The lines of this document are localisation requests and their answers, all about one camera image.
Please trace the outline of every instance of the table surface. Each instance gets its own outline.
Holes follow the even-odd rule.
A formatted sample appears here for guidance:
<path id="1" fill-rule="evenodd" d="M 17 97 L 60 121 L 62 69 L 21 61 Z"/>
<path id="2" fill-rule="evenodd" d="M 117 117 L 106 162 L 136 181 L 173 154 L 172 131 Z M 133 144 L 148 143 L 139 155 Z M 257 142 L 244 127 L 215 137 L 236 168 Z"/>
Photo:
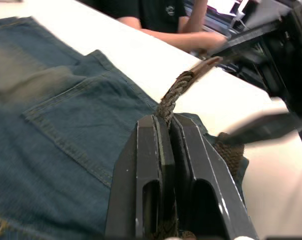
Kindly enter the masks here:
<path id="1" fill-rule="evenodd" d="M 0 18 L 33 16 L 83 55 L 100 49 L 150 97 L 160 101 L 175 78 L 198 59 L 74 0 L 0 3 Z M 283 101 L 213 69 L 178 102 L 175 112 L 198 114 L 210 134 L 228 132 L 259 114 L 286 112 Z M 248 215 L 261 239 L 302 235 L 302 142 L 297 133 L 245 146 L 243 181 Z"/>

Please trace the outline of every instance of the person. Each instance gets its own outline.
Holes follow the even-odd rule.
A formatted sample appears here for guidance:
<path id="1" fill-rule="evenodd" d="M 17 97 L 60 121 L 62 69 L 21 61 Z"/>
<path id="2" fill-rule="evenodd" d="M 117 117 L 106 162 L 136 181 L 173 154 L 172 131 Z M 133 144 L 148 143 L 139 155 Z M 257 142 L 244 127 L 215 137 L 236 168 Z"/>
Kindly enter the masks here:
<path id="1" fill-rule="evenodd" d="M 218 33 L 202 32 L 207 0 L 194 0 L 190 17 L 183 0 L 81 0 L 118 21 L 183 51 L 212 49 L 226 41 Z"/>

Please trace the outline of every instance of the logo on shirt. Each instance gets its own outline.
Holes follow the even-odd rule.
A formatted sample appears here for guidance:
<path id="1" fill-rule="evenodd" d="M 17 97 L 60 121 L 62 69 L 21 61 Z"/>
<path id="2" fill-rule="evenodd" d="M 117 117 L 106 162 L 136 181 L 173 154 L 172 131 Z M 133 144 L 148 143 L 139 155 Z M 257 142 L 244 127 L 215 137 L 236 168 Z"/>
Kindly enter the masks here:
<path id="1" fill-rule="evenodd" d="M 167 6 L 167 7 L 166 7 L 166 12 L 167 12 L 167 14 L 169 14 L 170 16 L 174 16 L 174 13 L 175 13 L 174 10 L 175 10 L 175 9 L 174 9 L 173 6 Z"/>

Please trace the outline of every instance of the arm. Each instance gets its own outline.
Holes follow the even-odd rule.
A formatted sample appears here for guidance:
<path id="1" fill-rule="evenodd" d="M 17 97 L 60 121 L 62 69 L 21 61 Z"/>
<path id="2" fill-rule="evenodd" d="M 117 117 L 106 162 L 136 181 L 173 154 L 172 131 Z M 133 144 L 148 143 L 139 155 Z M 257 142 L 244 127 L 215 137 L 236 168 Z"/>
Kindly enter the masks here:
<path id="1" fill-rule="evenodd" d="M 204 24 L 204 17 L 207 9 L 207 0 L 195 0 L 191 17 L 181 16 L 179 18 L 179 32 L 180 33 L 194 33 L 202 31 L 202 25 Z"/>
<path id="2" fill-rule="evenodd" d="M 141 23 L 138 18 L 133 17 L 122 17 L 118 21 L 145 32 L 148 35 L 154 36 L 178 49 L 181 49 L 186 52 L 190 52 L 195 49 L 210 49 L 215 47 L 218 43 L 216 40 L 215 34 L 208 32 L 192 32 L 192 33 L 164 33 L 164 32 L 155 32 L 148 29 L 142 29 Z"/>

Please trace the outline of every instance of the blue denim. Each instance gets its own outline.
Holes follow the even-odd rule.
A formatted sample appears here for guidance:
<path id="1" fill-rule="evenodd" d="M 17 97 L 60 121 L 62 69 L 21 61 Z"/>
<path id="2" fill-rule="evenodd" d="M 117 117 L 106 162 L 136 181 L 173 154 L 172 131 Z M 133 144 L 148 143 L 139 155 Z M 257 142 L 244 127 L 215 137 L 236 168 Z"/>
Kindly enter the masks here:
<path id="1" fill-rule="evenodd" d="M 100 51 L 0 19 L 0 239 L 102 236 L 114 163 L 156 106 Z"/>

